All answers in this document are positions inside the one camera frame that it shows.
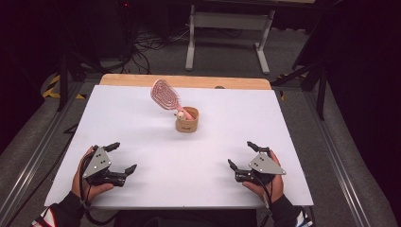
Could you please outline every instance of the background table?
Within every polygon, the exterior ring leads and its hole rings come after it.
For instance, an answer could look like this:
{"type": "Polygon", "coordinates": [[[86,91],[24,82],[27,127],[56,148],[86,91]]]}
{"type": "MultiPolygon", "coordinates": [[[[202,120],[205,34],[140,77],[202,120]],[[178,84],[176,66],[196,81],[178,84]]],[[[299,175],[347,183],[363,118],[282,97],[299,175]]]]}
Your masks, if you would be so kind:
{"type": "Polygon", "coordinates": [[[111,171],[138,164],[125,185],[100,195],[94,207],[108,209],[256,208],[260,199],[237,183],[227,159],[249,169],[256,153],[247,141],[275,150],[283,169],[285,193],[297,205],[312,205],[277,98],[264,79],[106,75],[89,99],[45,205],[62,200],[76,166],[92,145],[120,142],[109,153],[111,171]],[[173,111],[150,97],[150,85],[166,79],[183,105],[200,111],[194,133],[175,130],[173,111]],[[113,86],[106,84],[137,86],[113,86]],[[259,84],[259,89],[239,89],[259,84]],[[224,86],[226,89],[183,86],[224,86]]]}

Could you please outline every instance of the person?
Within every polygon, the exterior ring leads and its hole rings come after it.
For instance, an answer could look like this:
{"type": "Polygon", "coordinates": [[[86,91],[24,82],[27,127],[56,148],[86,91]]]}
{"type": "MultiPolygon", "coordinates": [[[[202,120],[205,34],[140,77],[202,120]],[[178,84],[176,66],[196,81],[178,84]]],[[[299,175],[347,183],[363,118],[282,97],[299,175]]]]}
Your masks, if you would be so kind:
{"type": "MultiPolygon", "coordinates": [[[[84,157],[93,151],[89,148],[84,157]]],[[[274,152],[270,152],[271,159],[280,165],[274,152]]],[[[31,226],[80,226],[85,207],[96,198],[96,196],[106,191],[112,190],[114,185],[105,183],[94,186],[83,182],[85,196],[81,201],[79,190],[79,168],[82,165],[83,158],[79,162],[78,170],[74,176],[71,191],[60,202],[53,203],[47,207],[35,220],[31,226]]],[[[242,183],[243,186],[250,189],[262,201],[266,201],[265,190],[262,186],[250,182],[242,183]]],[[[274,227],[304,227],[313,226],[311,219],[307,216],[305,210],[299,206],[293,206],[284,195],[284,183],[281,175],[276,175],[271,183],[267,185],[270,193],[272,219],[274,227]]],[[[130,227],[220,227],[220,226],[256,226],[255,210],[171,210],[171,211],[147,211],[130,210],[118,211],[114,226],[130,227]]]]}

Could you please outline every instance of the sleeve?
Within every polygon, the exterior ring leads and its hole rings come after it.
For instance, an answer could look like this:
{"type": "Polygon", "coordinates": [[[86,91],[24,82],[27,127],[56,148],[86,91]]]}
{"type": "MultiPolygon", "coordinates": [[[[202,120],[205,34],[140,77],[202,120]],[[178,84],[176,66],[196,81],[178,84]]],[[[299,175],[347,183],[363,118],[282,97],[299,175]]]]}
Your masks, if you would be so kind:
{"type": "Polygon", "coordinates": [[[274,227],[313,226],[312,220],[300,206],[293,206],[286,196],[282,196],[271,205],[274,227]]]}
{"type": "Polygon", "coordinates": [[[84,214],[84,208],[79,197],[70,192],[59,204],[54,203],[47,207],[38,216],[31,226],[77,227],[84,214]]]}

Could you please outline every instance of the white metal stand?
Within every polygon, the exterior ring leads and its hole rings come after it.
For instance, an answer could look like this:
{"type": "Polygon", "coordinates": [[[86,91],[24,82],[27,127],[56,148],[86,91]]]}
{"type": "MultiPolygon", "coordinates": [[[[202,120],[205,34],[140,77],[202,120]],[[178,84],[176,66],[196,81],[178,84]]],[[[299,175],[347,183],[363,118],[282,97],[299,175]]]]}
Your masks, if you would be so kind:
{"type": "Polygon", "coordinates": [[[270,72],[268,63],[264,53],[264,47],[269,35],[271,23],[274,16],[274,10],[269,15],[240,15],[231,13],[214,13],[214,12],[196,12],[195,6],[191,6],[191,14],[189,16],[189,44],[186,54],[185,70],[191,71],[194,65],[195,55],[195,27],[215,27],[215,28],[232,28],[246,30],[261,30],[262,37],[259,43],[256,43],[255,49],[260,62],[263,74],[270,72]]]}

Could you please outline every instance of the brown container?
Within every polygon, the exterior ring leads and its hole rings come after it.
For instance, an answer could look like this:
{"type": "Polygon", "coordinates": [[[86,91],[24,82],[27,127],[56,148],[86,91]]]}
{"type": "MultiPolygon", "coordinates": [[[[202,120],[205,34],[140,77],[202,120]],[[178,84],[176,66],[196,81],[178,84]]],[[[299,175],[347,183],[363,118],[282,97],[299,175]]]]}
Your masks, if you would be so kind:
{"type": "Polygon", "coordinates": [[[194,132],[198,128],[198,120],[200,118],[200,113],[196,108],[193,107],[183,107],[194,120],[176,120],[176,129],[179,132],[194,132]]]}

